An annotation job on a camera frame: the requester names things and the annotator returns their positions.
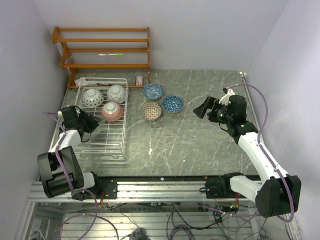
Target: small box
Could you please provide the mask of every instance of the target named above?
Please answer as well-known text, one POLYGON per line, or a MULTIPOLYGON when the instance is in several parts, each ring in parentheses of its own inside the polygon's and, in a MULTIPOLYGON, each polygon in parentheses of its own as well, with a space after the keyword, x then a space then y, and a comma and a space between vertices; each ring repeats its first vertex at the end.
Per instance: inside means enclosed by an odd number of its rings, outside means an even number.
POLYGON ((136 85, 136 86, 143 86, 142 76, 137 76, 137 77, 135 78, 135 85, 136 85))

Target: blue bowl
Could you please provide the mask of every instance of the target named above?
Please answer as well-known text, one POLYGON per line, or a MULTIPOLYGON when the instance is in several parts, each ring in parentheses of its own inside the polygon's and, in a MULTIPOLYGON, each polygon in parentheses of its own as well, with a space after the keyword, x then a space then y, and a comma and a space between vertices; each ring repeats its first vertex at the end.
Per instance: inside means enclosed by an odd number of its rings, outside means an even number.
POLYGON ((176 114, 184 107, 184 101, 178 96, 166 96, 162 101, 162 106, 171 114, 176 114))
POLYGON ((144 86, 142 93, 147 99, 156 101, 162 97, 164 94, 164 89, 159 84, 149 83, 144 86))

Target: gray wall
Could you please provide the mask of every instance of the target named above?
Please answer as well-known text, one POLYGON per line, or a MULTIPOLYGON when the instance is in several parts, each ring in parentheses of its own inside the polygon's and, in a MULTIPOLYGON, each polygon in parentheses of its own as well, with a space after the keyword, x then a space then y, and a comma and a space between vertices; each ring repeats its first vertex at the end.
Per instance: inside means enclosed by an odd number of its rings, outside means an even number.
MULTIPOLYGON (((291 175, 302 181, 297 217, 304 239, 319 239, 320 202, 320 1, 290 0, 260 54, 248 82, 269 105, 266 145, 291 175)), ((260 122, 264 104, 253 94, 260 122)))
POLYGON ((59 27, 150 27, 153 69, 247 72, 288 0, 35 0, 59 27))
POLYGON ((0 239, 14 239, 37 156, 49 148, 66 89, 60 54, 32 0, 0 2, 0 239))

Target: dish rack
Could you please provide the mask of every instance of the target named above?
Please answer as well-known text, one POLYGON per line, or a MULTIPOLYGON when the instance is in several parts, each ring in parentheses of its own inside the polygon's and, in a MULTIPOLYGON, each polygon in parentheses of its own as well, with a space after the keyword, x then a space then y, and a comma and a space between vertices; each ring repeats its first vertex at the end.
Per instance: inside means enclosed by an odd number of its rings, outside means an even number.
POLYGON ((79 84, 75 105, 101 119, 99 126, 92 134, 85 133, 82 141, 75 149, 76 155, 97 154, 124 157, 124 142, 126 133, 127 103, 128 103, 128 81, 125 78, 107 77, 85 77, 87 81, 79 84), (112 85, 121 85, 125 89, 125 102, 121 103, 123 115, 118 121, 108 122, 102 119, 102 107, 107 103, 107 91, 112 85), (86 90, 96 89, 103 94, 103 104, 98 107, 87 107, 83 101, 86 90))

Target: wooden shelf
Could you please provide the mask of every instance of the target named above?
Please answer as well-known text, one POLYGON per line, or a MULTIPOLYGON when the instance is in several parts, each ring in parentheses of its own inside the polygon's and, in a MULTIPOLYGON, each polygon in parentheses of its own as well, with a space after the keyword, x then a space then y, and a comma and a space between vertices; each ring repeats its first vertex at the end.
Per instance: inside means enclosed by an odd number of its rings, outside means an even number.
MULTIPOLYGON (((148 83, 150 83, 150 33, 149 27, 146 28, 79 28, 79 27, 58 27, 52 32, 51 40, 53 43, 61 43, 63 54, 60 61, 62 68, 69 68, 70 75, 68 87, 77 88, 74 85, 77 69, 147 69, 148 83), (126 33, 146 33, 146 38, 64 38, 62 32, 126 32, 126 33), (146 48, 69 48, 67 43, 145 43, 146 48), (76 63, 72 53, 146 53, 147 63, 76 63)), ((143 88, 143 86, 128 85, 129 88, 143 88)))

